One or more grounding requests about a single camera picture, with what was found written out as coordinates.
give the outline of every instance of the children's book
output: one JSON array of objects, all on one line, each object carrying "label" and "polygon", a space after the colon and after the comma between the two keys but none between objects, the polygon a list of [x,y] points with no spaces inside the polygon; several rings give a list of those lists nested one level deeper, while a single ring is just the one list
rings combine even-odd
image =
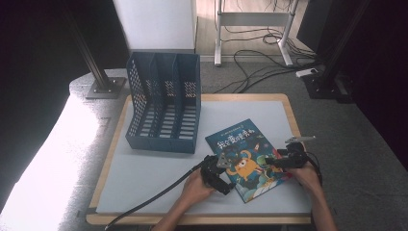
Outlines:
[{"label": "children's book", "polygon": [[266,165],[265,157],[282,157],[250,119],[205,139],[214,153],[230,164],[226,173],[244,203],[291,178],[282,168]]}]

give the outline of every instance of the gray carpet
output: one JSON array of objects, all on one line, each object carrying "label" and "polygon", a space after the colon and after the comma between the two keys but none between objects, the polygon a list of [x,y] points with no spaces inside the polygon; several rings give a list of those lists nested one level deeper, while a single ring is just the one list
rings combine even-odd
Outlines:
[{"label": "gray carpet", "polygon": [[[242,64],[248,74],[266,65],[268,63]],[[107,73],[110,77],[126,75],[124,69],[107,70]],[[222,67],[201,63],[203,93],[216,92],[243,78],[234,63],[224,62]],[[103,226],[88,224],[85,217],[124,100],[130,91],[127,83],[116,100],[86,100],[92,82],[88,74],[70,85],[70,97],[88,105],[102,125],[95,141],[86,150],[87,159],[81,163],[81,178],[61,215],[59,230],[103,230]],[[219,93],[233,92],[238,85]],[[310,99],[303,82],[295,77],[294,72],[270,77],[246,93],[287,94],[300,133],[317,137],[315,141],[307,142],[306,147],[319,157],[323,188],[340,230],[408,230],[408,173],[356,105]],[[1,230],[6,227],[2,223],[7,224],[7,221],[0,218]],[[240,228],[258,230],[261,226],[212,226],[209,229]],[[129,226],[118,230],[148,230],[148,227]]]}]

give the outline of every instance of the table surface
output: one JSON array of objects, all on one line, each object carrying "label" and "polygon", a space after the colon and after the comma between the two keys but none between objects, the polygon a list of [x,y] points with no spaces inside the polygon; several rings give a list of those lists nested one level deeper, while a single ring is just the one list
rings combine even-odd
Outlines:
[{"label": "table surface", "polygon": [[[284,107],[292,134],[300,136],[293,111],[288,97],[285,94],[203,94],[202,101],[280,101]],[[107,158],[105,160],[102,172],[100,174],[95,192],[89,205],[87,221],[91,224],[107,224],[114,219],[117,214],[98,214],[96,207],[99,204],[101,193],[105,187],[111,163],[117,146],[121,130],[123,128],[124,119],[128,104],[131,103],[129,96],[123,107],[119,122],[116,126],[115,135],[113,137]],[[163,215],[158,214],[133,214],[122,219],[121,224],[154,224],[157,223]],[[285,214],[285,215],[184,215],[180,220],[180,224],[282,224],[282,223],[310,223],[309,214]]]}]

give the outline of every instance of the black cable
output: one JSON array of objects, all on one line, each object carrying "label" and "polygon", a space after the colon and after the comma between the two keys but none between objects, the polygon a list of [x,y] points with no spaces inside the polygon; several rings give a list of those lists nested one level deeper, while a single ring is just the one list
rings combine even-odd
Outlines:
[{"label": "black cable", "polygon": [[113,219],[108,225],[105,226],[105,231],[110,230],[110,228],[116,224],[118,221],[120,221],[121,219],[135,213],[137,210],[143,208],[144,206],[150,204],[151,202],[155,201],[157,198],[161,197],[162,195],[168,193],[170,190],[172,190],[174,187],[176,187],[177,185],[179,185],[181,182],[183,182],[190,174],[192,174],[195,170],[199,169],[202,165],[203,165],[204,161],[200,162],[200,164],[196,165],[195,167],[193,167],[192,169],[190,169],[188,172],[186,172],[186,174],[184,174],[180,179],[178,179],[176,182],[174,182],[172,185],[170,185],[169,187],[167,187],[165,190],[161,191],[160,193],[158,193],[157,195],[153,196],[152,198],[150,198],[149,200],[143,202],[142,204],[136,206],[135,208],[119,215],[118,217],[116,217],[115,219]]}]

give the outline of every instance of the white desk frame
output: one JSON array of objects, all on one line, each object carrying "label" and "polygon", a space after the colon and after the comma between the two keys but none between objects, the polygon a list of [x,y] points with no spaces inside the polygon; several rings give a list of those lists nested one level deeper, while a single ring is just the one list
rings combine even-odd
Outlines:
[{"label": "white desk frame", "polygon": [[298,0],[292,2],[291,10],[287,13],[224,13],[222,11],[222,0],[218,0],[217,11],[217,39],[216,53],[214,55],[215,65],[221,66],[221,26],[274,26],[285,27],[283,37],[278,41],[286,65],[293,65],[286,40],[291,30]]}]

